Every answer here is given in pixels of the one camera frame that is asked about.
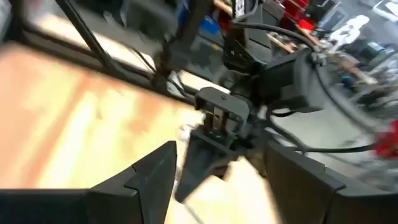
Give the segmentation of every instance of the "wooden table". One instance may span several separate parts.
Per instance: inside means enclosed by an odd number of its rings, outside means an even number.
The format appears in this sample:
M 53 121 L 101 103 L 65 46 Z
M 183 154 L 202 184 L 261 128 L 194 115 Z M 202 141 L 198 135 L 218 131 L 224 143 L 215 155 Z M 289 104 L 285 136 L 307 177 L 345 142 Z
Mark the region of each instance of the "wooden table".
M 0 67 L 3 189 L 92 187 L 201 122 L 190 106 L 17 44 L 2 48 Z M 231 167 L 186 204 L 203 223 L 278 223 L 267 184 L 245 160 Z M 171 199 L 166 223 L 197 221 Z

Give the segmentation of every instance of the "white object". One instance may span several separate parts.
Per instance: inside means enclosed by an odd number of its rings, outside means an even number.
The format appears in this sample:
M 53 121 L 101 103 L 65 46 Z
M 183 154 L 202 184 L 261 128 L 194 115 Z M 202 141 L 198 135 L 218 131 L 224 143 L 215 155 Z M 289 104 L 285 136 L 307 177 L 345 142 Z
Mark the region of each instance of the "white object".
M 364 15 L 359 15 L 347 21 L 347 23 L 340 29 L 330 34 L 328 41 L 336 42 L 331 48 L 330 52 L 336 52 L 341 46 L 351 44 L 360 35 L 362 26 L 369 22 L 369 18 Z

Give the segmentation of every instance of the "wooden surface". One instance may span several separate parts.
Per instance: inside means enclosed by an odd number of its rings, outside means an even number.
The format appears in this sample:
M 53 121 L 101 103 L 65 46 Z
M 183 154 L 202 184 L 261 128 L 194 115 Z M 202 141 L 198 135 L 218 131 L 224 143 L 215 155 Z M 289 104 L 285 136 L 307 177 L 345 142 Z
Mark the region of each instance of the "wooden surface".
M 16 44 L 0 67 L 3 189 L 92 187 L 201 122 L 190 106 Z M 186 204 L 203 223 L 278 223 L 267 184 L 245 160 L 231 167 Z M 172 199 L 166 223 L 198 221 Z

